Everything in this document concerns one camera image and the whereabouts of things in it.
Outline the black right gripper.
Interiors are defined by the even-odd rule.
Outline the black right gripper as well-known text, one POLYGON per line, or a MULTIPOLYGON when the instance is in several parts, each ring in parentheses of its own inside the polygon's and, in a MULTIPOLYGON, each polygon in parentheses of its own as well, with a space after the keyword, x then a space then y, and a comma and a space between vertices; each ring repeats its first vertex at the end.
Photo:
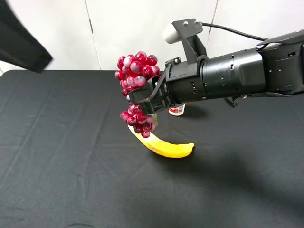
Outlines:
POLYGON ((165 62, 165 70, 128 93, 131 103, 139 104, 145 114, 155 114, 183 103, 209 100, 207 83, 203 79, 203 67, 208 57, 202 55, 197 63, 181 62, 179 57, 165 62))

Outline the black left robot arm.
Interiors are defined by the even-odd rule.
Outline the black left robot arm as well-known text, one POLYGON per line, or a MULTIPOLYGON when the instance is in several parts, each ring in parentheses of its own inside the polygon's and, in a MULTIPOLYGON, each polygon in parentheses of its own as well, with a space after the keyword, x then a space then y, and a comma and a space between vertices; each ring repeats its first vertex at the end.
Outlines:
POLYGON ((36 73, 42 72, 53 60, 5 0, 0 2, 0 60, 36 73))

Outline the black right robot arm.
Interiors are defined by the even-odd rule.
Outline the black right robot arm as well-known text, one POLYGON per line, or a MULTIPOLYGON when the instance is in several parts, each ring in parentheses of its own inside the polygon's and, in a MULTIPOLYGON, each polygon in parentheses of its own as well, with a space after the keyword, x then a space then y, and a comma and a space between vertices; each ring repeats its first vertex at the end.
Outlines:
POLYGON ((160 77, 129 93, 145 114, 183 103, 222 98, 288 97, 304 91, 304 32, 271 38, 256 48, 208 58, 197 36, 183 38, 187 60, 166 62, 160 77))

